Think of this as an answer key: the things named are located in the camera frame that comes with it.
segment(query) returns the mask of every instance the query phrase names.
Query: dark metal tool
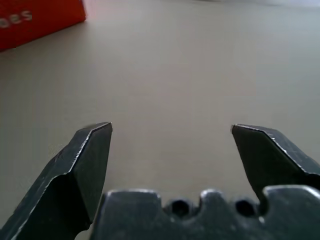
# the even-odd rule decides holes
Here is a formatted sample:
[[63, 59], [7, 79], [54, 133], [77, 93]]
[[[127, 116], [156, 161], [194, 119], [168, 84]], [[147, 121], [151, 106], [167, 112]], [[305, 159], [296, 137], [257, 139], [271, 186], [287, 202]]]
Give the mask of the dark metal tool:
[[[111, 126], [102, 126], [105, 134], [101, 132], [100, 136], [104, 137], [97, 138], [85, 149], [93, 154], [101, 151], [100, 147], [96, 149], [97, 146], [107, 146], [108, 150], [102, 150], [104, 154], [94, 157], [96, 160], [104, 159], [103, 166], [106, 166]], [[232, 126], [231, 132], [259, 203], [250, 199], [227, 202], [221, 192], [208, 189], [201, 193], [198, 206], [185, 199], [174, 199], [163, 208], [161, 197], [151, 190], [110, 191], [102, 195], [90, 240], [319, 240], [319, 165], [277, 130], [237, 124]], [[67, 162], [75, 159], [65, 156]], [[89, 166], [88, 159], [91, 158], [83, 158], [82, 164]], [[47, 168], [34, 185], [41, 177], [48, 175]], [[40, 204], [42, 200], [33, 205], [31, 214], [37, 208], [42, 209], [42, 214], [31, 218], [25, 217], [30, 213], [30, 208], [24, 211], [23, 202], [32, 198], [29, 194], [37, 195], [32, 191], [33, 185], [3, 227], [1, 234], [4, 234], [4, 239], [16, 239], [17, 236], [19, 239], [68, 240], [87, 229], [95, 215], [103, 184], [102, 178], [98, 180], [94, 175], [103, 175], [104, 179], [104, 173], [100, 168], [78, 169], [82, 171], [74, 167], [73, 174], [66, 174], [73, 177], [66, 181], [68, 184], [64, 186], [64, 191], [52, 190], [55, 200], [48, 199], [45, 206]], [[95, 194], [86, 194], [94, 188], [93, 184], [99, 184]], [[62, 199], [66, 194], [72, 200], [64, 205]], [[53, 206], [56, 212], [64, 214], [56, 217], [56, 212], [46, 206]], [[47, 220], [44, 221], [47, 231], [53, 233], [61, 229], [60, 233], [52, 238], [45, 235], [45, 231], [40, 229], [42, 222], [37, 220], [39, 217]], [[58, 219], [61, 224], [48, 221], [51, 218]], [[37, 238], [38, 231], [45, 237]]]

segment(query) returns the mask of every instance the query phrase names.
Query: beige table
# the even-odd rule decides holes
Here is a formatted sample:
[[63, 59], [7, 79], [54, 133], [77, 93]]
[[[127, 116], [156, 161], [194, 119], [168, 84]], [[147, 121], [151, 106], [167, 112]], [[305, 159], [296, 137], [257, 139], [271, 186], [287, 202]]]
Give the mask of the beige table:
[[[112, 121], [104, 190], [254, 197], [230, 125], [320, 159], [320, 12], [192, 0], [88, 1], [86, 23], [0, 54], [0, 226], [75, 131]], [[81, 233], [77, 239], [87, 239]]]

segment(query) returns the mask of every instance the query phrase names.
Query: red packaging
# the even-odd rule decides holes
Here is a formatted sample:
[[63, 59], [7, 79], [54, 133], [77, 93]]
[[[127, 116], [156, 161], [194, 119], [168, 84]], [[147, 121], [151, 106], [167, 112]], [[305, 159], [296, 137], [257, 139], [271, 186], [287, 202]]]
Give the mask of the red packaging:
[[85, 19], [81, 0], [0, 0], [0, 51]]

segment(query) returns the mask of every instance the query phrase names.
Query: hole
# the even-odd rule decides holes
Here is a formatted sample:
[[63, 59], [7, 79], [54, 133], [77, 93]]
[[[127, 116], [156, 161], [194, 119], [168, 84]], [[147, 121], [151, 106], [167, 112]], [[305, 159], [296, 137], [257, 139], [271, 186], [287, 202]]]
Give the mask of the hole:
[[255, 209], [247, 200], [240, 200], [235, 203], [235, 208], [241, 215], [245, 217], [252, 217], [255, 215]]
[[179, 218], [183, 218], [190, 213], [190, 206], [186, 201], [177, 200], [171, 203], [171, 211]]

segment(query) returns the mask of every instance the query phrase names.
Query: table surface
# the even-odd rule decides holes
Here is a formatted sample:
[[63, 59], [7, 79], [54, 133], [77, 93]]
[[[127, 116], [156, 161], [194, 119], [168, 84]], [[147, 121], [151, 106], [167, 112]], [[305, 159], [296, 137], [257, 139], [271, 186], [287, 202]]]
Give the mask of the table surface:
[[231, 124], [278, 129], [318, 161], [315, 5], [88, 0], [85, 23], [0, 53], [0, 226], [92, 123], [114, 128], [104, 191], [164, 202], [207, 188], [255, 198]]

